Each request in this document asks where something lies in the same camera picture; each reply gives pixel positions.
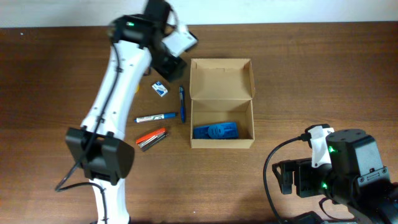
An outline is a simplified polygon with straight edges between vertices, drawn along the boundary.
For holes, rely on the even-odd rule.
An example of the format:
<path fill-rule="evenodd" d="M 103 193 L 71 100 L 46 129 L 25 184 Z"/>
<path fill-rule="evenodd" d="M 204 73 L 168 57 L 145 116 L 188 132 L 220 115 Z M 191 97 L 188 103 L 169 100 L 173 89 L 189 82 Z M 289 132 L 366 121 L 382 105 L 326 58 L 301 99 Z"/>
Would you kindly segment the blue whiteboard marker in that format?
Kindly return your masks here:
<path fill-rule="evenodd" d="M 149 115 L 149 116 L 137 117 L 134 119 L 134 121 L 136 123 L 143 123 L 143 122 L 148 122 L 148 121 L 175 118 L 177 115 L 178 115 L 178 113 L 154 114 L 154 115 Z"/>

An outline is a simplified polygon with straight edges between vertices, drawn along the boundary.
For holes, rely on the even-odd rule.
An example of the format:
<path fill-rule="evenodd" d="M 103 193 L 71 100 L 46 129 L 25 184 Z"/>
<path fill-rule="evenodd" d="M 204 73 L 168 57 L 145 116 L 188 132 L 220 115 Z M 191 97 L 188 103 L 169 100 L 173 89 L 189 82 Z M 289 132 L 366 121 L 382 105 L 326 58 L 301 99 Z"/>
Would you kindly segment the cardboard box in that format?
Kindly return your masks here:
<path fill-rule="evenodd" d="M 192 149 L 249 149 L 255 141 L 256 89 L 249 58 L 194 58 L 190 64 Z M 199 126 L 235 122 L 236 139 L 198 139 Z"/>

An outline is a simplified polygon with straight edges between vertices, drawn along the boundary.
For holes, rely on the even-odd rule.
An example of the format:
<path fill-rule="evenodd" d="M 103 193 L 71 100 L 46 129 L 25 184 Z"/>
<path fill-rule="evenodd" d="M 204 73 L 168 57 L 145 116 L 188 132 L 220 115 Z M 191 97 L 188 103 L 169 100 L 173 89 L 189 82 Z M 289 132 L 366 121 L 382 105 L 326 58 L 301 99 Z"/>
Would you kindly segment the blue whiteboard eraser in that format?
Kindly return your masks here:
<path fill-rule="evenodd" d="M 198 126 L 193 129 L 194 139 L 237 139 L 238 127 L 235 122 Z"/>

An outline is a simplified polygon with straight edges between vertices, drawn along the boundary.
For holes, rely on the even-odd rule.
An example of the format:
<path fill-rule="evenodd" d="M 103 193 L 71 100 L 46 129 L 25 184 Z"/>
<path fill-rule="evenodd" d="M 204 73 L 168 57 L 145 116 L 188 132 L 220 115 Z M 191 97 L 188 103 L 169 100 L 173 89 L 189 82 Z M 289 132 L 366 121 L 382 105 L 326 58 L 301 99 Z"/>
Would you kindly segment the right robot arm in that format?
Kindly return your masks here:
<path fill-rule="evenodd" d="M 305 141 L 312 156 L 272 165 L 282 194 L 321 195 L 344 205 L 353 223 L 397 223 L 397 184 L 391 182 L 376 140 L 362 129 L 308 127 L 293 141 Z"/>

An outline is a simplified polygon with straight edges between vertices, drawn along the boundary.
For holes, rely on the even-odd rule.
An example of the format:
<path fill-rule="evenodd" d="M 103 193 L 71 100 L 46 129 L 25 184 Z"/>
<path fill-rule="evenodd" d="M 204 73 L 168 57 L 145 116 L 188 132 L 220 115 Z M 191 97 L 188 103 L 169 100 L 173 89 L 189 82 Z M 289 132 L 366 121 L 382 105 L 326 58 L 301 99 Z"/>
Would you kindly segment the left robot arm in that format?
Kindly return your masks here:
<path fill-rule="evenodd" d="M 137 87 L 150 70 L 168 82 L 183 75 L 181 54 L 197 44 L 185 24 L 168 20 L 176 16 L 164 0 L 150 0 L 142 14 L 124 15 L 109 25 L 109 62 L 95 102 L 79 128 L 69 128 L 65 142 L 74 165 L 56 186 L 63 192 L 77 185 L 64 183 L 81 168 L 85 183 L 93 188 L 97 223 L 130 223 L 125 182 L 134 161 L 134 148 L 124 142 L 129 111 Z"/>

